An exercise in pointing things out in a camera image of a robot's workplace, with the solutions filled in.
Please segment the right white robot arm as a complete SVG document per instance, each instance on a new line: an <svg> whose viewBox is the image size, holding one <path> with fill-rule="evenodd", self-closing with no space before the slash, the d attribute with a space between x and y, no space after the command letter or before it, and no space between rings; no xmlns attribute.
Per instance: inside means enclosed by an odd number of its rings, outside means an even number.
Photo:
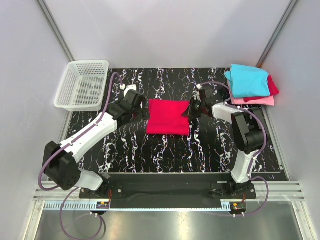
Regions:
<svg viewBox="0 0 320 240"><path fill-rule="evenodd" d="M233 106L227 101L215 103L212 87L201 84L196 87L196 96L191 98L182 115L189 119L207 115L231 124L237 147L235 165L227 182L219 190L213 189L212 192L239 198L250 188L254 163L267 145L266 123L259 108Z"/></svg>

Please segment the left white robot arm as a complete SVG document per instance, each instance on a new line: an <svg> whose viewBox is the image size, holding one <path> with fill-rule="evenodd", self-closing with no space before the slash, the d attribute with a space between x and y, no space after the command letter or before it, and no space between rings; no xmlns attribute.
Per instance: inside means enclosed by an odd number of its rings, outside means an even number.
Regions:
<svg viewBox="0 0 320 240"><path fill-rule="evenodd" d="M106 106L90 124L61 143L45 146L41 174L51 179L57 188L89 190L95 197L108 193L108 177L79 168L81 158L103 138L129 124L132 120L149 119L147 99L140 92L127 90L123 98Z"/></svg>

